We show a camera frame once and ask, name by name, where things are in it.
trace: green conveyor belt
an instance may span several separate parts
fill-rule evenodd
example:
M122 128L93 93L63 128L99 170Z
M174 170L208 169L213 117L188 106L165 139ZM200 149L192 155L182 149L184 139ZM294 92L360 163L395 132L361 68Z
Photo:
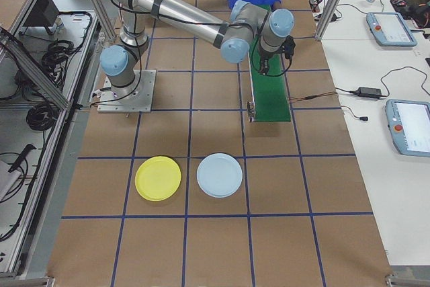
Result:
M258 73L260 55L254 50L255 41L249 50L251 66L251 86L253 88L253 113L250 114L252 121L256 122L282 122L291 121L290 107L287 100L286 80L281 77L266 77ZM282 73L280 56L277 54L269 61L269 75Z

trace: touchscreen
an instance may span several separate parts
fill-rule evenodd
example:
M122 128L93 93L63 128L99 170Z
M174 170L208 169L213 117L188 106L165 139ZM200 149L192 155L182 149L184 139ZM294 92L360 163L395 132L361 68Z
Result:
M430 153L430 111L424 104L396 103L409 151Z

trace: metal shelf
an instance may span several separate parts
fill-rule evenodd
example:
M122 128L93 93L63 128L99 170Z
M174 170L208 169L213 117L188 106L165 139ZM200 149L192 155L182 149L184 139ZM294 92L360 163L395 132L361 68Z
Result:
M71 63L69 64L69 70L66 78L66 82L63 89L63 95L71 101L82 76L85 68L85 62L87 62L87 54L91 46L93 45L93 35L96 32L98 20L94 12L89 11L93 17L93 23L89 26L87 38L84 42L82 49L75 55ZM53 36L46 34L44 28L28 28L26 34L45 38L47 40L65 39L72 41L75 46L78 46L83 37L83 32L88 26L89 18L87 16L81 17L72 15L61 16L65 28L61 30L61 33L56 33ZM24 43L24 46L29 50L30 54L39 61L47 49L48 42L43 40L37 40L28 36L19 36L19 39ZM6 96L12 94L16 89L14 82L14 76L17 72L15 63L7 58L3 59L0 63L1 74L2 74L2 86L0 87L0 96ZM28 110L34 106L35 103L24 100L21 96L17 96L13 100L9 100L0 104L0 147L3 152L14 152L20 153L22 149L29 143L33 144L37 150L32 151L28 155L28 162L30 168L28 171L28 178L34 174L38 159L40 158L41 148L43 147L43 134L31 130L26 124L26 116ZM52 136L47 142L46 151L41 160L41 168L39 170L38 179L35 181L34 187L28 205L26 206L23 218L20 222L20 226L14 232L14 234L6 241L0 242L0 252L5 255L3 260L0 261L0 278L1 277L12 277L16 274L16 270L19 267L19 259L21 256L22 248L26 242L28 229L31 225L40 194L43 190L52 158L60 138L63 126L69 112L63 110L60 112L57 123L52 130ZM0 157L3 161L11 162L15 157ZM23 186L20 192L12 199L0 204L0 234L6 233L10 229L10 225L14 224L19 216L21 205L26 194L27 186Z

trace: power adapter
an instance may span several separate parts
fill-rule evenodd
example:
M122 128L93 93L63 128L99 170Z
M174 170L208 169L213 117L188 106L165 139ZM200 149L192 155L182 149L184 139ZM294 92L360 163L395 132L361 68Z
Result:
M314 21L319 22L321 19L321 13L319 15L314 16ZM331 16L330 22L333 23L335 21L337 21L340 17L337 17L336 14L333 14L333 16Z
M355 91L350 91L350 93L358 97L368 97L370 99L380 99L383 97L381 89L375 87L359 87Z

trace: yellow plate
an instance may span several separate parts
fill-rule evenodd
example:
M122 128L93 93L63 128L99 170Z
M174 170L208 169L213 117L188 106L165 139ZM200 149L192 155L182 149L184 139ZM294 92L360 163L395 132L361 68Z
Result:
M174 160L164 156L145 161L134 178L137 192L149 201L162 201L171 197L180 183L179 166Z

